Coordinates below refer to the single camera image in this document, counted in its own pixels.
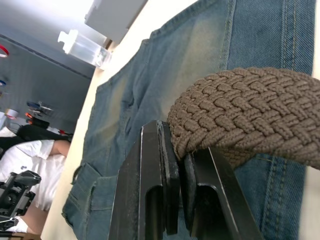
faded denim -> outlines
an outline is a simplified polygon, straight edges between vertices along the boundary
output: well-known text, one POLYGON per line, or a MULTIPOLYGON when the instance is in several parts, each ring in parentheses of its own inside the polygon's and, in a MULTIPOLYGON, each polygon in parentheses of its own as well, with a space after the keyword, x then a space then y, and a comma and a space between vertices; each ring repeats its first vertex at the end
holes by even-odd
MULTIPOLYGON (((315 0, 200 0, 142 41, 96 93, 62 214, 77 238, 108 239, 117 173, 140 128, 165 121, 198 78, 235 67, 311 74, 314 9, 315 0)), ((263 154, 235 172, 263 236, 297 239, 305 168, 263 154)), ((183 212, 179 233, 163 239, 188 239, 183 212)))

gray wall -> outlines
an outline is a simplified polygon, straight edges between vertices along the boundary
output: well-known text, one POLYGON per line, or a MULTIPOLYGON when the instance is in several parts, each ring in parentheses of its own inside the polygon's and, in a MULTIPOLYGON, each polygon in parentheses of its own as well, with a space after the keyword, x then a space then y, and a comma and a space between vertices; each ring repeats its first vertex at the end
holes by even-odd
POLYGON ((0 0, 0 34, 86 76, 94 68, 66 55, 60 31, 77 29, 98 44, 106 37, 85 25, 92 0, 0 0))
POLYGON ((54 112, 42 119, 50 126, 72 132, 81 112, 90 78, 54 64, 0 37, 0 43, 10 52, 0 58, 0 79, 7 82, 0 90, 0 111, 10 108, 25 117, 27 101, 42 101, 54 112))

plastic container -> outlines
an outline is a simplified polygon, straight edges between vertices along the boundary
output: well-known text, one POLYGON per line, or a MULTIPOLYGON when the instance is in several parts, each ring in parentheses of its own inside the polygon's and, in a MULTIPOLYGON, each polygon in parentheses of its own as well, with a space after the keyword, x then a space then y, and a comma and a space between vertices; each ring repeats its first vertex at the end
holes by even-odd
POLYGON ((112 54, 99 44, 81 35, 77 30, 70 30, 69 34, 60 32, 58 42, 64 42, 63 50, 93 66, 106 69, 112 54))

brown woven belt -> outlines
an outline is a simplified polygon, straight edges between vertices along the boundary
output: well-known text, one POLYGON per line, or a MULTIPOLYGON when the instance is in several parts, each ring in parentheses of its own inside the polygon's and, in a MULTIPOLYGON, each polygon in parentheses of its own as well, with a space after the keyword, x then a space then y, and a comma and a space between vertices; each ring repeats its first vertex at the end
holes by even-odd
POLYGON ((320 81, 288 69, 236 68, 199 79, 168 114, 175 154, 216 147, 238 167, 266 153, 320 169, 320 81))

white table surface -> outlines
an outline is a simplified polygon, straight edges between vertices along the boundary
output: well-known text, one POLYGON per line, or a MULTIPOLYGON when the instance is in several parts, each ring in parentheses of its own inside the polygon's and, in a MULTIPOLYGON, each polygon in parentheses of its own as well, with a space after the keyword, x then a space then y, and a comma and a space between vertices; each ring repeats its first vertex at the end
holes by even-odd
MULTIPOLYGON (((141 41, 148 39, 152 31, 160 28, 169 19, 194 2, 196 0, 148 0, 127 35, 114 50, 109 68, 105 71, 96 69, 77 121, 64 170, 41 235, 42 240, 76 240, 73 230, 61 216, 61 212, 72 188, 70 183, 74 171, 80 165, 82 159, 84 138, 88 129, 91 109, 95 102, 97 87, 108 81, 134 56, 141 41)), ((317 4, 316 16, 319 16, 319 12, 320 5, 317 4)), ((319 42, 320 24, 317 24, 317 21, 318 19, 316 19, 315 41, 319 42)), ((315 45, 313 62, 312 75, 320 79, 320 46, 318 44, 315 45)), ((320 227, 318 227, 320 222, 320 171, 311 167, 307 170, 301 211, 299 238, 312 239, 312 236, 320 236, 320 227)))

